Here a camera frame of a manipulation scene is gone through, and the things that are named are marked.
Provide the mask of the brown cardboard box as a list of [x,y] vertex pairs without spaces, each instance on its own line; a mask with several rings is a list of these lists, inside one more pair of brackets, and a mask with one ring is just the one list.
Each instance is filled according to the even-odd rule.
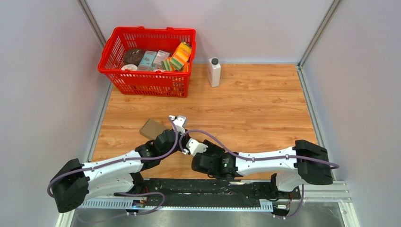
[[155,120],[148,119],[142,128],[139,130],[140,135],[148,140],[154,140],[159,134],[168,128]]

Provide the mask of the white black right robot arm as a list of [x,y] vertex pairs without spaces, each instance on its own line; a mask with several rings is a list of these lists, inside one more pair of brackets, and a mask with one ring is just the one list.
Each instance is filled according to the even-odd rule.
[[327,149],[306,140],[297,140],[293,147],[262,152],[230,154],[205,140],[190,139],[186,150],[193,156],[192,170],[215,179],[234,179],[256,173],[272,173],[270,193],[282,198],[299,185],[333,183]]

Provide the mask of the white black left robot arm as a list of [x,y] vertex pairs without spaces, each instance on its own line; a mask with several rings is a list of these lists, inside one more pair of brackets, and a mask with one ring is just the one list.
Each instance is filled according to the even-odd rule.
[[50,180],[47,193],[60,213],[108,194],[140,196],[145,188],[140,173],[158,166],[163,159],[180,150],[179,139],[185,131],[165,130],[156,139],[103,161],[81,163],[77,158],[71,159]]

